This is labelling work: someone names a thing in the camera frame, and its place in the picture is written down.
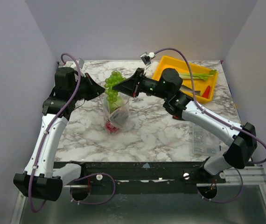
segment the clear plastic container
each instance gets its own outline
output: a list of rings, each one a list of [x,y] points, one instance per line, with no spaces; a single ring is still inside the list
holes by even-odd
[[[192,124],[192,153],[214,156],[220,151],[219,138],[202,127]]]
[[[125,129],[129,118],[129,96],[119,92],[117,97],[118,100],[110,104],[105,93],[100,95],[103,106],[104,128],[110,134]]]

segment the black wire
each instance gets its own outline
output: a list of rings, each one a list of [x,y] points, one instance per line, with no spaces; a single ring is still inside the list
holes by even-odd
[[[81,107],[81,106],[83,106],[83,104],[81,104],[80,106],[78,106],[78,107],[75,107],[75,109],[74,110],[76,110],[76,109],[78,109],[79,107]]]

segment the transparent organizer box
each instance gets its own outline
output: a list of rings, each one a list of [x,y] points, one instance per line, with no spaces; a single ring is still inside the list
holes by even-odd
[[[219,151],[219,138],[202,127],[192,124],[193,140],[192,153],[215,156]]]

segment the table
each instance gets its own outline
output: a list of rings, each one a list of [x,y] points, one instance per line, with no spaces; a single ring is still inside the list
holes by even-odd
[[[159,62],[147,72],[151,77]],[[194,61],[219,73],[214,98],[205,106],[219,115],[239,122],[220,61]],[[142,61],[87,61],[84,71],[100,83],[117,70],[130,77]],[[117,135],[104,130],[102,105],[98,98],[86,101],[75,110],[66,126],[55,161],[204,161],[206,156],[193,155],[192,124],[172,119],[162,107],[163,99],[140,94],[130,99],[130,121]]]

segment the gray floor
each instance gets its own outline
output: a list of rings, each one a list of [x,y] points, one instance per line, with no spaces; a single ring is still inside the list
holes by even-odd
[[[239,187],[219,187],[215,199],[234,197]],[[90,196],[99,201],[107,196]],[[47,202],[35,214],[25,203],[22,224],[266,224],[266,209],[258,186],[245,186],[229,204],[214,204],[198,195],[116,195],[103,205],[77,205],[64,189],[57,202]]]

